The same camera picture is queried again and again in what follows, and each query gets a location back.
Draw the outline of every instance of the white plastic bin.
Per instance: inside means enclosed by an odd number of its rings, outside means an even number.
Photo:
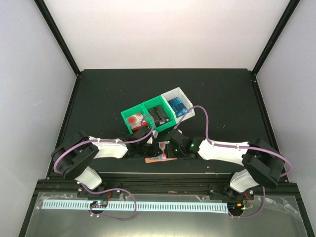
[[[164,94],[161,95],[163,97],[164,100],[166,100],[167,104],[169,105],[168,101],[169,100],[172,100],[176,97],[179,97],[179,99],[182,101],[182,103],[184,104],[185,107],[187,107],[187,109],[191,108],[193,105],[191,103],[191,101],[186,97],[186,95],[183,93],[183,91],[181,90],[181,88],[177,87],[173,90],[170,90]],[[183,116],[180,116],[180,117],[176,117],[176,114],[174,112],[174,110],[172,109],[172,107],[169,105],[172,113],[173,113],[173,116],[176,120],[176,123],[178,124],[180,119],[183,117]],[[194,109],[192,109],[189,113],[187,113],[187,115],[184,117],[183,121],[184,120],[187,120],[191,117],[193,117],[195,114],[194,112]]]

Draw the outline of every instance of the green plastic bin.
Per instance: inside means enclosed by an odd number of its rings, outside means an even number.
[[[176,125],[176,120],[175,120],[175,117],[171,111],[171,107],[170,105],[168,104],[168,102],[166,102],[166,100],[164,100],[164,98],[159,95],[153,99],[150,99],[150,100],[147,100],[145,102],[142,103],[142,105],[145,107],[145,109],[151,109],[157,105],[161,105],[162,106],[162,109],[164,110],[164,112],[167,114],[167,116],[169,117],[170,121],[159,126],[159,127],[156,127],[155,130],[157,132],[161,132],[161,131],[164,131],[166,130],[167,128],[170,128],[174,125]]]
[[[146,108],[142,105],[142,104],[139,104],[139,105],[136,105],[128,110],[124,110],[122,111],[120,114],[122,115],[123,117],[123,120],[128,128],[128,131],[133,134],[133,131],[132,129],[130,128],[128,122],[127,122],[127,118],[136,114],[136,113],[141,113],[142,115],[148,115],[148,111],[146,110]],[[149,125],[149,127],[151,128],[153,126],[153,122],[151,120],[151,118],[148,118],[146,117],[145,118],[147,124]]]

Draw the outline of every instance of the purple cable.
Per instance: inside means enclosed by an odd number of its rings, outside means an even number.
[[[203,110],[204,114],[205,114],[205,118],[206,118],[206,126],[205,126],[205,136],[206,136],[206,140],[212,144],[212,140],[209,139],[208,137],[208,114],[207,114],[207,111],[205,110],[204,107],[200,106],[200,105],[194,105],[193,107],[189,108],[185,114],[182,116],[182,118],[180,119],[179,123],[174,127],[174,129],[177,129],[179,124],[182,122],[183,118],[185,115],[188,114],[188,112],[190,112],[192,109],[194,108],[200,108]],[[224,145],[224,144],[217,144],[215,141],[213,143],[214,146],[216,147],[224,147],[224,148],[234,148],[234,149],[248,149],[248,150],[254,150],[254,151],[259,151],[259,152],[265,152],[265,153],[268,153],[270,155],[273,155],[273,156],[276,156],[278,158],[280,158],[281,160],[283,160],[285,163],[287,163],[288,165],[288,171],[287,172],[284,172],[281,174],[281,176],[284,176],[284,175],[287,175],[289,172],[291,172],[292,170],[292,164],[291,162],[285,158],[284,156],[281,156],[280,154],[278,153],[275,153],[275,152],[272,152],[272,151],[269,151],[269,150],[266,150],[266,149],[262,149],[262,148],[258,148],[258,147],[251,147],[251,146],[240,146],[240,147],[237,147],[235,145]]]
[[[153,118],[151,115],[145,115],[145,116],[143,117],[143,119],[144,119],[145,117],[151,117],[152,120],[155,121],[154,118]],[[119,144],[131,144],[131,143],[140,142],[140,141],[146,139],[148,136],[150,136],[151,133],[153,132],[154,128],[155,128],[155,124],[153,124],[153,127],[152,127],[152,129],[150,130],[150,132],[149,132],[146,136],[144,136],[144,137],[142,137],[142,138],[140,138],[140,139],[137,139],[137,140],[134,140],[134,141],[129,141],[129,142],[120,142],[120,141],[118,141],[118,143],[119,143]],[[92,142],[98,142],[98,139],[93,139],[93,140],[87,140],[87,141],[84,141],[84,142],[80,142],[80,143],[74,145],[73,147],[69,148],[68,150],[66,150],[66,151],[56,160],[56,162],[55,162],[55,164],[54,164],[54,171],[55,171],[56,173],[61,174],[61,172],[59,172],[59,170],[57,169],[58,163],[59,163],[66,155],[68,155],[70,152],[72,152],[73,150],[77,149],[77,148],[80,147],[80,146],[83,146],[83,145],[85,145],[85,144],[92,143]],[[100,139],[99,142],[112,142],[112,143],[116,143],[116,141],[113,141],[113,140],[110,140],[110,139]]]
[[[100,192],[93,192],[93,191],[91,191],[86,185],[84,185],[84,184],[81,184],[81,185],[82,185],[83,188],[84,188],[88,193],[90,193],[90,194],[96,194],[96,195],[97,195],[97,194],[105,194],[105,193],[107,193],[107,192],[119,190],[119,191],[123,191],[123,192],[128,193],[128,194],[133,198],[134,206],[135,206],[135,207],[134,207],[134,212],[133,212],[133,214],[132,214],[130,217],[127,217],[127,218],[119,218],[119,217],[108,216],[108,215],[103,215],[103,214],[99,214],[99,216],[111,218],[111,219],[113,219],[113,220],[118,220],[118,221],[129,221],[129,220],[131,220],[131,219],[133,219],[133,218],[135,217],[135,215],[136,215],[136,205],[137,205],[136,199],[135,199],[135,197],[133,196],[133,194],[131,194],[128,190],[120,189],[120,188],[115,188],[115,189],[107,189],[107,190],[100,191]],[[90,208],[90,213],[91,213],[91,215],[97,215],[97,214],[95,214],[95,213],[92,212],[93,207],[94,207],[94,206],[92,206],[92,207]]]
[[[238,218],[238,219],[248,219],[248,218],[257,216],[260,212],[262,212],[262,210],[263,210],[263,208],[265,207],[265,204],[266,204],[266,189],[265,189],[265,187],[263,187],[263,186],[262,186],[262,191],[263,191],[263,201],[262,201],[262,205],[261,205],[260,209],[259,209],[256,213],[254,213],[254,214],[252,214],[252,215],[250,215],[250,216],[234,216],[234,215],[231,214],[230,211],[228,211],[228,214],[229,214],[232,218],[235,217],[235,218]]]

